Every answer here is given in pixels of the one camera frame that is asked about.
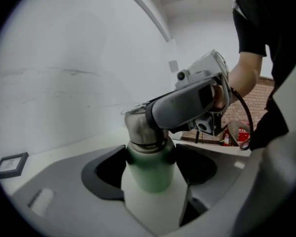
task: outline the metal bottle cap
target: metal bottle cap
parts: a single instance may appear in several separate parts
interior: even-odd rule
[[[137,145],[151,145],[164,141],[168,136],[167,130],[153,130],[146,119],[145,109],[125,114],[125,124],[130,141]]]

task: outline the brick wall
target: brick wall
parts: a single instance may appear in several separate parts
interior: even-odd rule
[[[268,96],[274,87],[274,81],[271,79],[260,78],[254,89],[244,98],[251,116],[254,128],[256,128],[258,121],[265,114],[265,105]],[[247,121],[247,115],[239,101],[230,105],[222,117],[222,126],[228,124],[230,121]],[[184,132],[182,140],[193,140],[196,136],[196,130]],[[222,140],[222,133],[217,137],[200,133],[199,140],[207,140],[208,143],[214,143]]]

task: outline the black shirt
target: black shirt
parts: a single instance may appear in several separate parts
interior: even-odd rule
[[[272,95],[285,81],[296,64],[296,0],[236,0],[242,16],[233,11],[239,39],[239,52],[266,56],[270,48],[273,62],[274,90],[266,113],[257,125],[252,149],[265,147],[273,138],[288,132]]]

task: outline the person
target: person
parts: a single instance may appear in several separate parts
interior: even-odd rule
[[[296,0],[235,0],[233,19],[239,40],[239,61],[229,74],[229,84],[246,96],[257,84],[265,45],[273,62],[274,89],[267,103],[267,113],[254,131],[251,150],[265,147],[272,139],[288,132],[273,94],[296,64]],[[222,108],[221,88],[215,93],[215,106]]]

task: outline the hand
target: hand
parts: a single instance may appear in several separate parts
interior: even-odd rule
[[[222,86],[215,85],[213,88],[214,88],[214,107],[222,109],[225,106],[225,98],[223,96]]]

